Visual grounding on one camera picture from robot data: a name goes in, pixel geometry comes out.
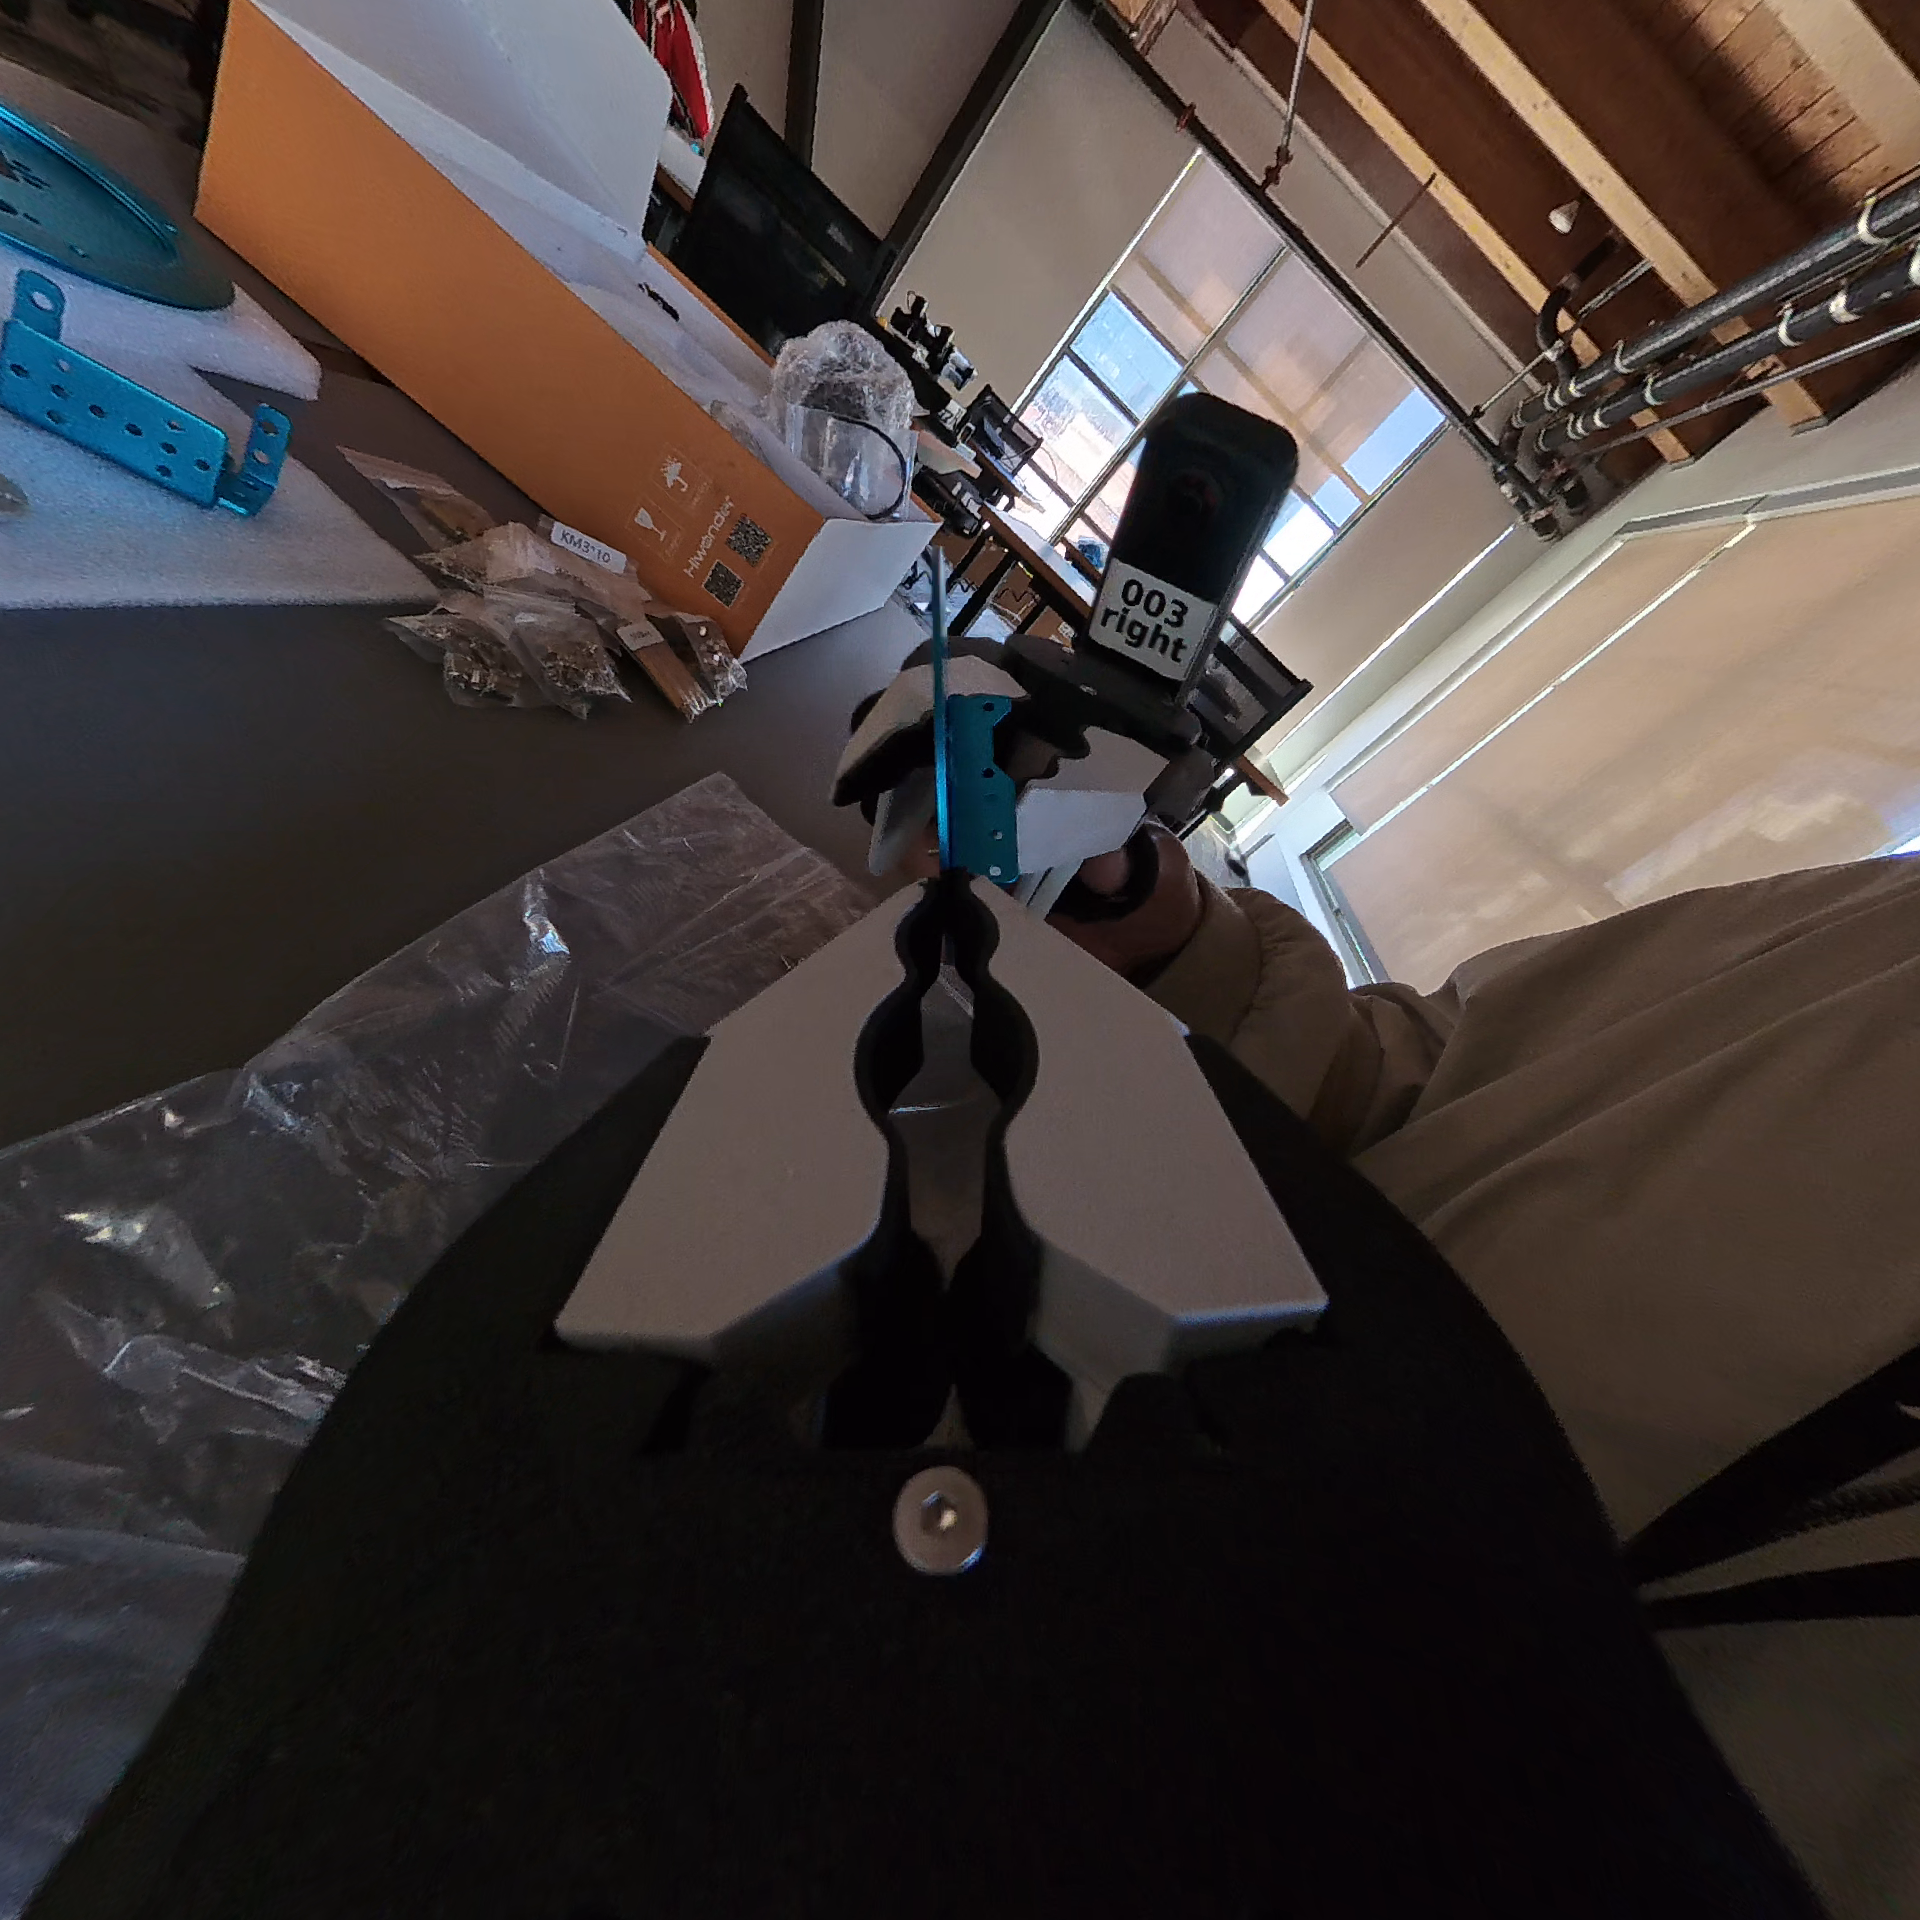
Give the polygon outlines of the teal round metal plate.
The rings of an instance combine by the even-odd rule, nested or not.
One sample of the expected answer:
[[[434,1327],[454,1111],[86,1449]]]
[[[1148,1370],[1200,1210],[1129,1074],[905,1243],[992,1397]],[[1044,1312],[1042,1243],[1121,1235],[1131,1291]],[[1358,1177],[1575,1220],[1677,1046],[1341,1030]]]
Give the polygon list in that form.
[[[933,823],[937,861],[943,877],[960,874],[957,837],[957,798],[952,764],[951,686],[949,686],[949,566],[939,546],[928,555],[928,674],[933,743]]]

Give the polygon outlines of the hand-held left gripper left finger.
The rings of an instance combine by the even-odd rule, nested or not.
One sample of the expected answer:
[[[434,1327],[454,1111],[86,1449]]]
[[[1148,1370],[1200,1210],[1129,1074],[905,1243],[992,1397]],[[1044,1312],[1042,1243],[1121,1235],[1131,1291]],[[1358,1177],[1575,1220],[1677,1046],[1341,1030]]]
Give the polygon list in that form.
[[[889,1068],[920,1070],[928,991],[902,891],[709,1028],[554,1321],[581,1352],[803,1375],[931,1321]]]

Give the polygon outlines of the white foam sheet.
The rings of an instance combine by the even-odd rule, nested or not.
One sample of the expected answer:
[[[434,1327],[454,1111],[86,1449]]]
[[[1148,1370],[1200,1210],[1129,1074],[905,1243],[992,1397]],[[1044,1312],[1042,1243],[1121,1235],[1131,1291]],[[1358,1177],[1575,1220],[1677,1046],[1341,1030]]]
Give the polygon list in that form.
[[[60,335],[213,422],[242,450],[250,413],[219,393],[222,376],[269,393],[282,414],[322,394],[320,363],[249,292],[195,310],[137,301],[62,268]],[[7,513],[7,611],[145,607],[422,607],[420,568],[381,540],[299,459],[257,516],[201,507],[12,414],[3,420],[5,478],[25,495]]]

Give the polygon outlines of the orange cardboard box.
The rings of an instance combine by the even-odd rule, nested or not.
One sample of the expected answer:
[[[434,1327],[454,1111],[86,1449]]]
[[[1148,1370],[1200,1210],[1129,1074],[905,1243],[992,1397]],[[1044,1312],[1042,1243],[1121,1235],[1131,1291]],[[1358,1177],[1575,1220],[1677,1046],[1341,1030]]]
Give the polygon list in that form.
[[[614,4],[231,4],[196,215],[755,660],[876,612],[935,522],[809,468],[764,354],[648,247],[669,110]]]

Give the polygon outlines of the large window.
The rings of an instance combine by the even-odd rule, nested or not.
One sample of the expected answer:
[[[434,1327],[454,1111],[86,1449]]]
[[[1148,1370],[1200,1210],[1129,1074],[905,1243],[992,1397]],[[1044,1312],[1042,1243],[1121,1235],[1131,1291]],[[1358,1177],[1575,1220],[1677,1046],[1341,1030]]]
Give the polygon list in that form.
[[[1233,605],[1255,633],[1448,425],[1277,217],[1204,150],[1023,393],[1018,420],[1038,446],[1018,516],[1065,552],[1107,551],[1141,478],[1148,420],[1194,397],[1285,429],[1299,450]]]

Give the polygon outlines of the black monitor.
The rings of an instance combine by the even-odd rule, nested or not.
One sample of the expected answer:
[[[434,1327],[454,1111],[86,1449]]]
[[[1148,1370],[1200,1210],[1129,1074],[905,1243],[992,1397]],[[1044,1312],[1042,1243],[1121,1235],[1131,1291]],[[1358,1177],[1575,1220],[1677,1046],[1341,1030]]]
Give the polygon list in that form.
[[[778,354],[822,325],[869,325],[892,248],[734,86],[669,262]]]

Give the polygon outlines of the person's right forearm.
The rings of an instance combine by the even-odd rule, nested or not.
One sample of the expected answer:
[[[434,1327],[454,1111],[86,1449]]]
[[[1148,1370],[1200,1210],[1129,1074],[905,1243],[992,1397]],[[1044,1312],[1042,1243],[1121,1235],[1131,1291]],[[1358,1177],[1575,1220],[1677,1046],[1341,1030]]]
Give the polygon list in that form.
[[[1373,1182],[1524,1359],[1620,1535],[1917,1347],[1914,856],[1674,895],[1354,988],[1198,885],[1146,985]]]

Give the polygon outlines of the grey desk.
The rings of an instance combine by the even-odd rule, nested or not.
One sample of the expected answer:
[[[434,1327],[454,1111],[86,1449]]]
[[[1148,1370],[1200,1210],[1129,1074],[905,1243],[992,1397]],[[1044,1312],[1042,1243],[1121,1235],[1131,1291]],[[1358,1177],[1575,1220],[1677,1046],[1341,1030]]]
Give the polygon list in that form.
[[[448,702],[386,607],[5,612],[5,1144],[239,1068],[377,963],[710,775],[856,885],[828,802],[894,603],[687,724]]]

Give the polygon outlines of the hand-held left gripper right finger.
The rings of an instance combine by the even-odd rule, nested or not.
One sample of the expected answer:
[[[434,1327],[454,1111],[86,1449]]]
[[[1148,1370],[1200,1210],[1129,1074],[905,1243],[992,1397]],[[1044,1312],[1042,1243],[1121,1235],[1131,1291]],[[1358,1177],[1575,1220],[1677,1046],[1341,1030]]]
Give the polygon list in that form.
[[[957,1273],[978,1372],[1126,1381],[1302,1332],[1328,1308],[1185,1027],[1003,891],[957,882],[971,1061],[997,1111]]]

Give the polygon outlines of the wood-edged table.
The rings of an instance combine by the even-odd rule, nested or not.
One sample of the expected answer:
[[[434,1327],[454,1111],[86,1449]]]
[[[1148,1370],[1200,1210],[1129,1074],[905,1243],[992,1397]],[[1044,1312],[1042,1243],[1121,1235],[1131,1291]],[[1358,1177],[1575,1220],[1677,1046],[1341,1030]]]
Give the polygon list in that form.
[[[1087,684],[1087,702],[1135,712],[1141,694],[1113,686],[1113,672],[1090,663],[1081,641],[1095,611],[1099,571],[995,505],[978,510],[971,534],[966,555],[952,568],[957,633],[1001,638],[1042,668],[1068,660]],[[1180,700],[1194,719],[1194,746],[1213,764],[1209,806],[1226,808],[1238,790],[1272,806],[1288,802],[1288,790],[1256,750],[1260,736],[1292,714],[1310,688],[1244,623],[1222,625],[1210,665]]]

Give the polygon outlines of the perforated blue U bracket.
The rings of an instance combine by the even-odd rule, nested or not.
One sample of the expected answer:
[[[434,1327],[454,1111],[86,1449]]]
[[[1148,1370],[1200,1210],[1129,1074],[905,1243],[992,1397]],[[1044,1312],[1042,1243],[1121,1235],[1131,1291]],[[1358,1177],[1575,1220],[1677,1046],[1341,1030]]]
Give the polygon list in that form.
[[[235,448],[213,420],[81,352],[62,336],[66,295],[25,268],[5,325],[5,414],[202,510],[259,516],[277,497],[292,439],[262,404]]]

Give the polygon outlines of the blue square metal bracket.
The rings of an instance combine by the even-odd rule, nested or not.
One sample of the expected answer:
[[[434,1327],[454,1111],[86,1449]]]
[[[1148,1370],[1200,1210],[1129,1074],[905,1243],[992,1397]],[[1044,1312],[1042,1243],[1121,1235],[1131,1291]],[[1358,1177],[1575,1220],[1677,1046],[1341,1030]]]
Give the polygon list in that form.
[[[933,732],[933,797],[941,873],[1013,891],[1021,879],[1018,789],[997,756],[997,728],[1013,712],[998,692],[943,698]]]

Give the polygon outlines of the clear plastic bag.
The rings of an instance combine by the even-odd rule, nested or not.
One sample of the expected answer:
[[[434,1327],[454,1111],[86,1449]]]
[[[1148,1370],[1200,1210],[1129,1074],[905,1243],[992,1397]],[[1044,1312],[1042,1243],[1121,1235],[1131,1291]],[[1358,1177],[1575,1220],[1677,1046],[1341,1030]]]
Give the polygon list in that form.
[[[873,891],[727,777],[377,963],[240,1068],[5,1153],[3,1913],[181,1693],[410,1289]]]

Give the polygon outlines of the black ceiling pipes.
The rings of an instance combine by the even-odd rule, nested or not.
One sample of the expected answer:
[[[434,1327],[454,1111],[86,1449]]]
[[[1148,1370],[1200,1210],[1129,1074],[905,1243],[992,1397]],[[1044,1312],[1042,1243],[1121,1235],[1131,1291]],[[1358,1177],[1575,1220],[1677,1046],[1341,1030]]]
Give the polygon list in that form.
[[[1500,397],[1494,482],[1523,527],[1551,543],[1594,510],[1604,457],[1677,439],[1683,427],[1809,388],[1917,345],[1919,177],[1910,167],[1846,219],[1727,290],[1681,307],[1620,345],[1582,354],[1578,336],[1652,279],[1640,260],[1613,279],[1609,236],[1548,290],[1537,348]]]

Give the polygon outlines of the red white object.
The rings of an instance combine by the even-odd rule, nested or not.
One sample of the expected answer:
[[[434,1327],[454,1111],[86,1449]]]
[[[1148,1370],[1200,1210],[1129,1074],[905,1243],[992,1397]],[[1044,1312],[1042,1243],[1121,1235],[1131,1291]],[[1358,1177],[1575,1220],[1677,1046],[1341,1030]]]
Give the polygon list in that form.
[[[704,150],[717,121],[699,2],[617,2],[671,85],[669,125]]]

